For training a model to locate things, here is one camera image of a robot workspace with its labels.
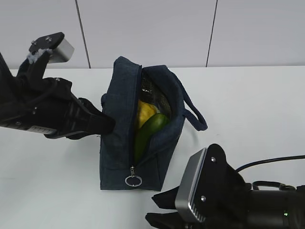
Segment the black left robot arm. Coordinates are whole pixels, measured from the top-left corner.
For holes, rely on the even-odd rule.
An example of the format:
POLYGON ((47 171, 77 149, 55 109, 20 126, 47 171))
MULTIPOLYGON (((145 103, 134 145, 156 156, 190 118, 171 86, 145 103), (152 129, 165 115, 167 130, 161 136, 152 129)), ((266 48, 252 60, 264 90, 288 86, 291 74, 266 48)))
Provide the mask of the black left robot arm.
POLYGON ((0 125, 48 139, 78 140, 111 133, 115 121, 89 100, 75 97, 70 81, 43 77, 49 59, 49 54, 43 54, 33 64, 25 60, 13 76, 1 58, 0 125))

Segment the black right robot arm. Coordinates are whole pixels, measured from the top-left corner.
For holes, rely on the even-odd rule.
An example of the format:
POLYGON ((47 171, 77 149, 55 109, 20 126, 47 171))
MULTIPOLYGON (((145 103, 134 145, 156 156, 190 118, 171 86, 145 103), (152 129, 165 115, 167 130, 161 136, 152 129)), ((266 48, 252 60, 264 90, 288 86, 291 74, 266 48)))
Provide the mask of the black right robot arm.
POLYGON ((158 229, 302 229, 305 188, 246 183, 226 162, 187 165, 178 187, 153 196, 167 214, 148 213, 158 229))

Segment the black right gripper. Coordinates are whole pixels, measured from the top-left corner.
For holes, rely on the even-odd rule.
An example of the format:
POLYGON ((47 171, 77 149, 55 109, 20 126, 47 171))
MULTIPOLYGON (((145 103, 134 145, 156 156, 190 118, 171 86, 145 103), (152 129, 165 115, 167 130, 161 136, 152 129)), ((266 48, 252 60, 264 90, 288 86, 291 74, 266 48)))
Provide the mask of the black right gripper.
MULTIPOLYGON (((176 209, 175 199, 179 187, 156 194, 152 197, 154 203, 161 209, 176 209)), ((250 184, 227 164, 224 179, 224 190, 217 204, 216 212, 202 223, 186 223, 178 212, 147 213, 145 219, 157 229, 187 229, 188 224, 193 229, 250 229, 248 217, 250 184)))

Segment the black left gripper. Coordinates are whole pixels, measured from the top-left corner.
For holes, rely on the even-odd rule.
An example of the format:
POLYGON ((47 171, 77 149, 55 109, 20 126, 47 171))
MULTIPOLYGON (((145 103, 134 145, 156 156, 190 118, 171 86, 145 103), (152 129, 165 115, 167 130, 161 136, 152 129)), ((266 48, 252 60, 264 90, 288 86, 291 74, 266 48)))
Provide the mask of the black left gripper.
POLYGON ((36 87, 24 78, 0 79, 0 125, 44 134, 48 139, 79 140, 88 135, 109 134, 115 120, 88 99, 76 98, 72 83, 46 78, 36 87))

